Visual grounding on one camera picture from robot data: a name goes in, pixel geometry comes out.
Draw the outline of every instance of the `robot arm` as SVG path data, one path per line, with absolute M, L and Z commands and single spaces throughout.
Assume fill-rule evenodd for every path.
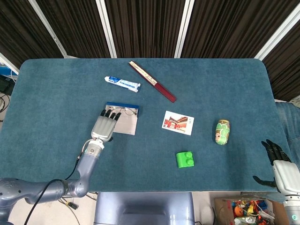
M 300 225 L 300 172 L 295 163 L 270 140 L 262 142 L 274 171 L 274 181 L 264 181 L 253 176 L 256 182 L 272 188 L 285 196 L 283 202 L 291 225 Z
M 111 110 L 101 112 L 91 132 L 92 139 L 84 152 L 83 147 L 78 157 L 80 158 L 76 167 L 80 174 L 78 180 L 27 182 L 15 178 L 0 179 L 0 225 L 12 224 L 8 222 L 9 214 L 15 203 L 22 198 L 29 204 L 35 204 L 37 201 L 44 203 L 56 201 L 64 196 L 83 197 L 87 194 L 90 177 L 104 148 L 103 143 L 112 139 L 114 127 L 121 113 L 110 114 Z

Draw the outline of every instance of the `table surface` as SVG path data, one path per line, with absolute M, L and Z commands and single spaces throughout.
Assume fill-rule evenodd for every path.
M 177 97 L 170 102 L 128 64 L 132 59 L 38 59 L 23 63 L 0 133 L 1 177 L 63 179 L 107 101 L 140 106 L 136 134 L 113 135 L 90 191 L 264 191 L 272 180 L 261 140 L 290 155 L 267 71 L 255 59 L 133 59 Z M 105 76 L 138 82 L 138 93 Z M 162 129 L 166 111 L 195 118 L 191 136 Z M 229 141 L 214 141 L 219 119 Z M 192 151 L 195 166 L 177 168 Z

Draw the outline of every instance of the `green lego block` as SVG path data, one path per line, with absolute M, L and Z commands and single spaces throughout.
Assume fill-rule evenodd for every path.
M 193 153 L 191 151 L 176 154 L 178 168 L 194 166 Z

